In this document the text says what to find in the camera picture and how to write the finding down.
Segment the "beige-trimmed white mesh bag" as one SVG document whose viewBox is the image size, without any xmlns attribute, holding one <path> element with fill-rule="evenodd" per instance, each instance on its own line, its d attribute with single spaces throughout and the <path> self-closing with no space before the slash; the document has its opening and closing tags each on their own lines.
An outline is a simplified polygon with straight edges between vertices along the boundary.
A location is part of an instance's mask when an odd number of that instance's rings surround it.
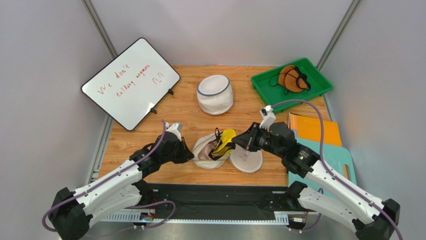
<svg viewBox="0 0 426 240">
<path fill-rule="evenodd" d="M 231 153 L 218 160 L 199 160 L 198 153 L 200 152 L 201 148 L 214 139 L 215 134 L 211 133 L 200 138 L 195 143 L 192 149 L 194 154 L 192 161 L 194 161 L 198 167 L 208 170 L 217 169 L 221 167 L 227 160 L 229 160 L 236 169 L 244 173 L 254 173 L 262 167 L 264 158 L 261 150 L 257 152 L 250 152 L 245 151 L 240 146 L 236 146 L 236 149 L 234 149 Z"/>
</svg>

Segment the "yellow cloth with black strap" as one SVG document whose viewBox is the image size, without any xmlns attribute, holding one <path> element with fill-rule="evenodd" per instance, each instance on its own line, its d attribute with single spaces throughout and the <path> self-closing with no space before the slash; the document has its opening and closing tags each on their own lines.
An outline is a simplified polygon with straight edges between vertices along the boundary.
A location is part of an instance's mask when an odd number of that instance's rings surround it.
<svg viewBox="0 0 426 240">
<path fill-rule="evenodd" d="M 233 142 L 233 138 L 237 136 L 237 132 L 233 128 L 228 128 L 220 131 L 218 128 L 214 131 L 216 143 L 215 147 L 208 153 L 211 160 L 216 161 L 220 158 L 228 155 L 236 149 L 236 144 Z"/>
</svg>

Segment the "pink satin cloth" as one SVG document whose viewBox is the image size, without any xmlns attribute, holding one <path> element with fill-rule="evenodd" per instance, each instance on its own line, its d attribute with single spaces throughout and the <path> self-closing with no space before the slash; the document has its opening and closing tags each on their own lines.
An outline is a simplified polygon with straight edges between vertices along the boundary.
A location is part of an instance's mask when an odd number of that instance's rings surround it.
<svg viewBox="0 0 426 240">
<path fill-rule="evenodd" d="M 201 161 L 211 161 L 212 158 L 209 156 L 210 152 L 216 147 L 217 141 L 212 140 L 208 142 L 198 153 L 198 159 Z"/>
</svg>

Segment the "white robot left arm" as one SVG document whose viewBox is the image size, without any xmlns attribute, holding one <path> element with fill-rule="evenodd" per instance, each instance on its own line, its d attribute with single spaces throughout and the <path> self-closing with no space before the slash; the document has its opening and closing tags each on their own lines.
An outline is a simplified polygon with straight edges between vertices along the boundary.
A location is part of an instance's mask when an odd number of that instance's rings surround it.
<svg viewBox="0 0 426 240">
<path fill-rule="evenodd" d="M 180 133 L 165 131 L 98 180 L 75 190 L 59 190 L 46 219 L 61 239 L 79 240 L 94 224 L 117 211 L 151 206 L 153 191 L 144 177 L 165 163 L 184 164 L 193 158 Z"/>
</svg>

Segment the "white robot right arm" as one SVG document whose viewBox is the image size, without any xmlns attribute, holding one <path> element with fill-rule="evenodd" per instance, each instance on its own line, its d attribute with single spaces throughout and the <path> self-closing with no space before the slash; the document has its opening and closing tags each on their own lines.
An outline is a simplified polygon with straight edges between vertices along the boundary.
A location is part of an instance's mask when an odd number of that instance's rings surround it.
<svg viewBox="0 0 426 240">
<path fill-rule="evenodd" d="M 298 206 L 313 210 L 353 231 L 359 240 L 389 240 L 398 229 L 400 205 L 393 199 L 382 200 L 343 177 L 311 148 L 298 143 L 294 132 L 284 122 L 269 129 L 254 122 L 250 128 L 232 138 L 243 149 L 263 150 L 281 158 L 293 174 L 316 183 L 333 196 L 323 196 L 300 181 L 293 182 L 285 195 Z"/>
</svg>

